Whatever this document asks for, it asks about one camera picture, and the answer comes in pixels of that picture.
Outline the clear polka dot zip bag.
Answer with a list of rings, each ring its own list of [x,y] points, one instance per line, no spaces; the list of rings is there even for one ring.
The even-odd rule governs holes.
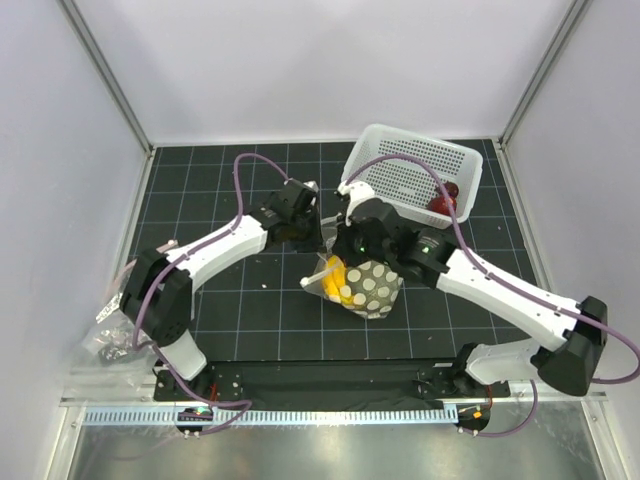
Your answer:
[[[319,260],[313,273],[300,280],[300,286],[305,292],[330,302],[332,301],[324,293],[322,278],[324,277],[323,270],[327,260],[331,256],[336,256],[332,252],[332,247],[337,237],[336,223],[335,217],[321,220],[321,233],[325,242],[325,252],[318,253]],[[340,305],[364,320],[386,318],[400,294],[404,279],[388,266],[376,261],[366,261],[356,267],[346,267],[357,268],[363,274],[363,278],[360,281],[351,285],[355,294],[354,306],[346,307],[339,303],[332,303]]]

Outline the yellow banana bunch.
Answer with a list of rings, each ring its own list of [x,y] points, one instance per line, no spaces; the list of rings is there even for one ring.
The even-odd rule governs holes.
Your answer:
[[[352,284],[363,278],[357,268],[347,268],[337,256],[331,256],[323,270],[322,286],[326,296],[334,303],[353,307],[355,294]]]

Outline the red apple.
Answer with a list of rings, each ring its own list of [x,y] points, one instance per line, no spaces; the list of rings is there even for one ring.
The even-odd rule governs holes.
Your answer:
[[[443,187],[446,189],[448,195],[451,198],[457,198],[459,195],[459,187],[456,183],[447,181],[443,184]]]
[[[457,200],[451,197],[436,196],[430,200],[427,209],[440,215],[449,216],[450,211],[457,211]]]

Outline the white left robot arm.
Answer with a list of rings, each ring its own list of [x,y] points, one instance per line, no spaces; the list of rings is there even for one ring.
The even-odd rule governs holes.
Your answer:
[[[208,395],[207,358],[189,332],[196,291],[241,260],[288,243],[302,253],[323,245],[316,182],[288,180],[281,190],[248,208],[224,227],[167,253],[140,254],[119,310],[146,334],[177,373],[176,386],[190,400]]]

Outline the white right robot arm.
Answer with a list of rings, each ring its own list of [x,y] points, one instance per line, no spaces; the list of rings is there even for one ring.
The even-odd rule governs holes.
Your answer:
[[[333,251],[349,267],[378,262],[404,280],[460,297],[527,334],[525,341],[465,345],[450,372],[460,395],[511,380],[541,380],[572,396],[588,392],[607,342],[608,309],[601,300],[588,296],[577,302],[542,290],[465,252],[444,231],[413,226],[375,197],[348,197]]]

